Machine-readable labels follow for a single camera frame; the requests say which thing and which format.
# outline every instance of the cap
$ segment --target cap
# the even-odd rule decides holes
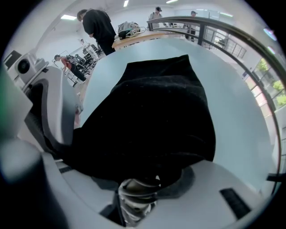
[[[155,9],[158,10],[159,12],[162,12],[161,7],[159,7],[159,6],[157,6]]]

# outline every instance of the metal railing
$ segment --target metal railing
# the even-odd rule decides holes
[[[147,23],[148,23],[148,28],[150,31],[161,30],[161,31],[173,32],[173,33],[182,34],[182,35],[188,35],[190,37],[196,38],[198,40],[198,45],[200,46],[203,46],[203,42],[204,42],[206,44],[209,44],[210,46],[217,48],[218,50],[220,50],[221,52],[223,52],[224,54],[232,58],[235,62],[237,62],[240,65],[240,67],[243,68],[244,71],[252,78],[252,80],[256,83],[256,85],[260,88],[261,92],[264,94],[267,100],[267,103],[269,105],[271,115],[273,117],[275,129],[276,129],[276,136],[278,138],[278,164],[277,164],[276,177],[277,178],[281,177],[280,165],[281,165],[281,156],[282,156],[282,142],[281,142],[278,121],[275,115],[275,106],[273,105],[273,101],[271,97],[269,96],[269,94],[267,93],[266,89],[263,87],[263,85],[261,84],[257,76],[255,76],[252,71],[250,71],[242,62],[240,62],[233,55],[235,48],[232,53],[228,52],[220,45],[213,43],[212,39],[211,40],[206,39],[205,38],[206,31],[208,29],[210,30],[209,27],[219,29],[219,30],[226,32],[227,34],[233,35],[240,41],[249,45],[253,50],[255,50],[258,54],[260,54],[267,61],[267,63],[272,67],[272,69],[276,72],[277,76],[280,78],[282,84],[284,85],[284,88],[286,88],[286,70],[280,64],[280,62],[275,58],[275,56],[272,53],[270,53],[267,47],[265,47],[263,44],[261,44],[257,39],[255,39],[251,35],[245,33],[244,31],[232,25],[226,24],[221,21],[204,18],[204,17],[180,16],[180,17],[163,17],[163,18],[153,19],[153,20],[147,21]],[[200,27],[199,35],[196,36],[190,33],[182,32],[182,31],[174,31],[171,28],[153,28],[152,26],[153,23],[182,23],[182,24],[189,25],[189,26],[197,25]],[[276,184],[277,184],[277,181],[275,181],[272,194],[275,192]]]
[[[233,39],[229,38],[228,35],[222,34],[216,31],[215,29],[210,28],[209,26],[206,28],[205,39],[212,43],[217,44],[218,46],[220,46],[221,48],[223,48],[224,50],[231,53],[233,56],[237,58],[243,58],[246,53],[246,49],[243,48],[241,45],[239,45]]]

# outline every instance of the handrail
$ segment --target handrail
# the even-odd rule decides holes
[[[241,29],[238,29],[232,25],[229,25],[221,21],[204,18],[204,17],[190,17],[190,16],[176,17],[174,16],[174,17],[162,17],[162,18],[157,18],[157,19],[152,19],[152,20],[147,21],[148,24],[162,23],[162,22],[176,22],[176,23],[183,23],[183,24],[196,23],[200,25],[208,25],[208,26],[223,30],[227,32],[228,34],[231,34],[237,37],[239,40],[248,44],[251,48],[253,48],[256,52],[258,52],[261,56],[264,57],[264,59],[268,62],[269,65],[272,66],[273,70],[277,73],[279,78],[282,80],[284,84],[284,88],[286,88],[286,70],[284,69],[284,67],[273,56],[273,54],[268,50],[268,48],[266,48],[263,44],[261,44],[256,38],[245,33]]]
[[[153,30],[156,30],[156,31],[165,31],[165,32],[174,32],[173,29],[187,30],[187,29],[184,29],[184,28],[173,28],[173,27],[163,27],[163,28],[157,27],[157,28],[153,28]],[[227,37],[228,40],[234,42],[236,45],[240,46],[241,49],[243,49],[243,50],[246,51],[245,48],[243,48],[241,45],[239,45],[236,41],[234,41],[234,40],[231,39],[230,37],[228,37],[228,36],[226,36],[226,35],[224,35],[224,34],[218,32],[218,31],[216,31],[216,30],[214,30],[214,29],[212,29],[212,28],[207,28],[207,30],[210,30],[210,31],[212,31],[212,32],[214,32],[214,33],[217,33],[217,34],[220,34],[220,35],[222,35],[222,36],[224,36],[224,37]],[[185,33],[185,32],[180,32],[180,31],[176,31],[175,33],[177,33],[177,34],[182,34],[182,35],[186,35],[186,34],[187,34],[187,35],[190,36],[190,37],[193,37],[193,38],[198,39],[198,36],[193,35],[193,34],[189,34],[189,33]]]
[[[265,95],[265,98],[266,98],[267,103],[269,105],[269,109],[270,109],[271,115],[273,117],[274,125],[275,125],[276,135],[278,138],[278,165],[277,165],[277,172],[276,172],[276,176],[278,177],[279,172],[280,172],[280,165],[281,165],[282,146],[281,146],[281,136],[280,136],[279,126],[278,126],[278,121],[277,121],[277,118],[276,118],[276,115],[274,112],[275,107],[273,107],[272,103],[269,102],[269,97],[267,96],[268,93],[266,92],[265,88],[261,86],[261,84],[255,78],[253,73],[242,62],[240,62],[236,57],[234,57],[232,54],[225,51],[224,49],[222,49],[218,45],[204,39],[204,35],[206,32],[206,26],[211,26],[213,28],[225,31],[228,34],[231,34],[234,37],[241,40],[242,42],[246,43],[251,48],[253,48],[273,68],[273,70],[276,72],[277,76],[280,78],[281,82],[283,83],[284,88],[286,88],[286,70],[284,69],[284,67],[273,56],[273,54],[270,53],[270,51],[261,42],[259,42],[256,38],[245,33],[241,29],[238,29],[238,28],[236,28],[232,25],[229,25],[227,23],[217,21],[217,20],[213,20],[213,19],[209,19],[209,18],[204,18],[204,17],[190,17],[190,16],[162,17],[162,18],[152,19],[152,20],[147,21],[149,30],[150,31],[156,30],[156,29],[153,29],[153,26],[152,26],[153,23],[162,23],[162,22],[175,22],[175,23],[183,23],[183,24],[192,24],[192,23],[200,24],[200,31],[199,31],[198,37],[194,36],[192,34],[189,34],[189,33],[178,32],[178,31],[174,31],[174,30],[173,30],[173,32],[179,33],[179,34],[185,34],[185,35],[197,38],[198,39],[198,45],[202,46],[202,42],[206,42],[206,43],[216,47],[217,49],[219,49],[220,51],[222,51],[223,53],[225,53],[226,55],[231,57],[233,60],[235,60],[247,72],[247,74],[254,80],[256,85],[260,88],[262,93]],[[274,194],[274,192],[275,192],[276,184],[277,184],[277,182],[275,182],[275,185],[274,185],[273,190],[272,190],[272,194]]]

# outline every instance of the man in black shirt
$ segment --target man in black shirt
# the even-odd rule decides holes
[[[83,21],[85,32],[97,40],[105,55],[115,52],[112,44],[116,34],[106,12],[97,9],[82,9],[77,13],[77,19]]]

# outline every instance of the person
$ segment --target person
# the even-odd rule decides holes
[[[197,13],[195,11],[192,11],[191,12],[191,17],[195,17],[197,15]],[[191,25],[191,34],[192,35],[195,35],[196,34],[196,25]]]
[[[77,78],[79,78],[81,81],[85,81],[84,74],[80,72],[75,64],[72,64],[68,61],[68,59],[65,56],[55,55],[55,61],[61,61],[64,65],[63,72],[65,73],[66,69],[70,69],[73,74]]]
[[[96,54],[96,52],[93,50],[93,48],[91,47],[90,43],[85,42],[83,39],[80,40],[80,43],[82,45],[83,48],[86,49],[86,51],[91,55],[91,57],[93,58],[93,60],[97,59],[98,56]]]
[[[106,12],[82,9],[77,13],[77,19],[83,22],[85,32],[97,40],[105,55],[115,52],[112,45],[116,34]]]
[[[161,7],[157,6],[155,8],[155,12],[150,14],[149,20],[162,18],[163,16],[162,16],[162,14],[160,14],[160,12],[162,12],[162,9],[161,9]],[[159,27],[159,23],[153,23],[153,28],[158,28],[158,27]]]

